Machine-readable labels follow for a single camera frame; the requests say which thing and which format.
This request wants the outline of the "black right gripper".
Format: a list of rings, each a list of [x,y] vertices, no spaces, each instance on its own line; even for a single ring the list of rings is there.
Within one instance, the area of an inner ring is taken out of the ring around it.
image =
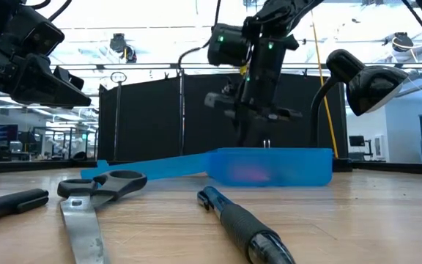
[[[204,105],[221,110],[226,117],[234,120],[237,132],[237,146],[243,147],[248,136],[251,121],[256,138],[254,147],[270,147],[270,126],[267,122],[292,121],[302,118],[300,111],[277,106],[274,103],[278,82],[268,84],[253,83],[250,75],[242,76],[242,81],[234,85],[231,81],[220,93],[208,92]]]

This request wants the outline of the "black rubber-grip gel pen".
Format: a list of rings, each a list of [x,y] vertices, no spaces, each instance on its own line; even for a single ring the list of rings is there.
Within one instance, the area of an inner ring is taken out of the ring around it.
[[[229,238],[250,264],[296,264],[276,231],[218,189],[204,187],[197,193],[197,201],[205,210],[215,212]]]

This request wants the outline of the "matte black pen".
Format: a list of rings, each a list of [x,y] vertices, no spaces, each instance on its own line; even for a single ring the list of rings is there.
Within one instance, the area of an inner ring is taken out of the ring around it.
[[[0,218],[42,207],[48,202],[48,195],[47,190],[34,188],[0,196]]]

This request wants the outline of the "black-handled scissors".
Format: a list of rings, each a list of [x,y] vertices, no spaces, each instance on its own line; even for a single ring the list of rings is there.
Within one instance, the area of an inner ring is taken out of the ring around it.
[[[57,194],[75,264],[111,264],[96,209],[141,190],[147,176],[132,170],[104,172],[92,179],[59,182]]]

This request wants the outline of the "blue translucent supply box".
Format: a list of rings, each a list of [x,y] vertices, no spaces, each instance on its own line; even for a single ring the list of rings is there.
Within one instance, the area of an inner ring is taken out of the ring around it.
[[[125,169],[142,172],[149,180],[204,172],[226,186],[326,186],[332,180],[333,151],[327,148],[226,147],[117,165],[99,160],[95,168],[82,170],[81,177],[92,179],[107,171]]]

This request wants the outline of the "black ceiling-mounted device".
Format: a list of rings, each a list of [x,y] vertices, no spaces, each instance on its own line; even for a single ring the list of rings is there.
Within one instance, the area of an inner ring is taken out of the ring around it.
[[[110,40],[110,49],[119,54],[120,59],[126,63],[137,63],[137,55],[133,46],[127,44],[124,33],[114,33]]]
[[[396,32],[392,39],[392,48],[397,52],[407,52],[414,47],[406,32]]]

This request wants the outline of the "black backdrop panel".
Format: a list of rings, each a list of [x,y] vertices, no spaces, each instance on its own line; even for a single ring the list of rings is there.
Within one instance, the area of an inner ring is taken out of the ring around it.
[[[222,147],[236,147],[237,134],[230,118],[204,105],[208,92],[219,93],[230,81],[239,84],[239,74],[185,75],[185,132],[182,154],[204,153]],[[319,76],[281,74],[275,103],[300,111],[303,118],[279,122],[271,128],[271,147],[307,147],[313,97],[320,88]],[[116,91],[100,96],[98,159],[114,160]],[[344,91],[339,85],[327,94],[339,158],[348,157]],[[123,84],[116,161],[148,161],[180,155],[179,78],[137,84]],[[319,146],[332,148],[325,106],[319,111]]]

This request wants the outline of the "black desk lamp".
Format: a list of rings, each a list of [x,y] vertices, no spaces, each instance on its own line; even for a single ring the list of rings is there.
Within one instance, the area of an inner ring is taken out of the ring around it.
[[[319,147],[319,107],[327,93],[337,84],[345,86],[346,99],[352,112],[360,116],[384,106],[394,98],[409,76],[392,66],[367,66],[344,49],[332,51],[326,60],[330,77],[320,87],[311,103],[310,158],[306,170],[311,174],[332,174],[333,166],[351,167],[348,158],[334,158],[327,149]]]

